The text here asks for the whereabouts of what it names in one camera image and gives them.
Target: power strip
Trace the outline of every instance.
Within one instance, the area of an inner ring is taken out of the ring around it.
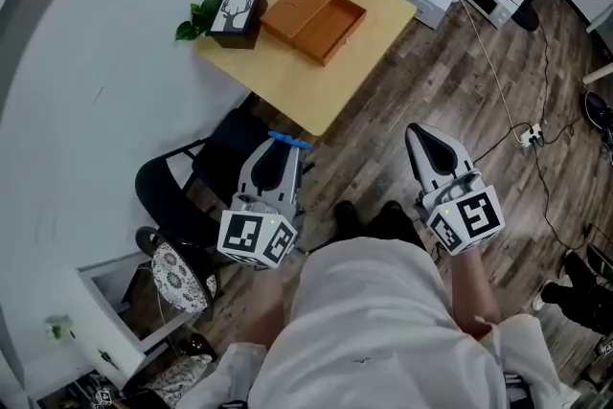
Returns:
[[[540,125],[535,124],[521,134],[521,146],[528,148],[533,143],[534,138],[539,139],[542,137],[543,132],[540,130]]]

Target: black shoe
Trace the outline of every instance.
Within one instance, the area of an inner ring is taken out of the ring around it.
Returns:
[[[402,205],[400,205],[400,203],[398,203],[397,201],[388,201],[383,205],[383,208],[381,208],[381,213],[386,214],[390,212],[404,213],[404,210],[402,210]]]
[[[611,123],[611,109],[599,95],[588,92],[582,97],[581,109],[583,116],[600,131]]]
[[[364,225],[360,221],[357,211],[350,201],[341,201],[334,206],[334,220],[336,220],[337,240],[354,239],[364,235]]]

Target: patterned cushion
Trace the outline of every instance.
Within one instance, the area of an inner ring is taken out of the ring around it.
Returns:
[[[162,243],[151,261],[153,279],[157,289],[173,307],[186,312],[202,312],[207,308],[207,300],[197,278],[183,258],[171,245]],[[215,297],[217,281],[215,275],[207,279],[211,296]]]

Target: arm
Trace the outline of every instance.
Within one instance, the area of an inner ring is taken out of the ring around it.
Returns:
[[[475,316],[492,324],[501,322],[500,307],[489,286],[478,247],[451,257],[451,290],[453,316],[466,334],[481,339],[490,331]]]
[[[254,273],[245,321],[238,336],[240,343],[272,343],[285,327],[283,271],[270,269]]]

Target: blue clip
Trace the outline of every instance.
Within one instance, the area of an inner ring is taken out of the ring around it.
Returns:
[[[283,133],[277,133],[276,131],[269,131],[268,136],[285,142],[286,144],[290,144],[294,147],[304,148],[305,150],[313,150],[313,145],[306,144],[300,140],[295,140],[288,135],[284,135]]]

